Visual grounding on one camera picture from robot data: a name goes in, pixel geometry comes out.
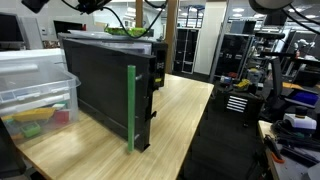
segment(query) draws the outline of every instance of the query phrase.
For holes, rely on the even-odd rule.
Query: floor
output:
[[[207,82],[206,77],[197,74],[175,75]],[[263,150],[256,124],[245,128],[239,114],[222,112],[217,106],[213,99],[209,100],[178,179],[257,179],[259,167],[246,176],[255,151]]]

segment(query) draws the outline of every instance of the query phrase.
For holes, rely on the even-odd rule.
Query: shelving unit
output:
[[[193,73],[199,34],[199,29],[178,28],[173,66],[174,71],[189,74]]]

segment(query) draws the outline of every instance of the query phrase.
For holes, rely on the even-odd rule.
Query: green handle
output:
[[[128,151],[134,150],[136,66],[128,66]]]

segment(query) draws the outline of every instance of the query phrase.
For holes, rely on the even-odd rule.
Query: plastic storage bin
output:
[[[0,117],[15,142],[78,120],[76,76],[44,58],[0,61]]]

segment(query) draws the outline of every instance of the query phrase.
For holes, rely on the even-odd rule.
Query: workbench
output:
[[[265,121],[259,121],[258,127],[259,127],[259,133],[261,140],[263,141],[263,138],[265,135],[270,135],[272,138],[274,138],[274,133],[270,129],[271,123],[265,122]],[[320,153],[310,150],[305,150],[302,148],[295,148],[295,150],[300,151],[302,153],[307,153],[316,159],[320,159]],[[302,180],[305,178],[306,173],[308,171],[308,168],[285,157],[282,156],[284,159],[284,164],[276,163],[271,156],[271,151],[269,149],[266,149],[266,156],[268,159],[268,164],[270,166],[270,170],[273,176],[274,180],[282,180],[282,179],[291,179],[291,180]]]
[[[125,140],[81,111],[78,122],[16,146],[47,179],[176,179],[212,90],[166,75],[143,153],[128,153]]]

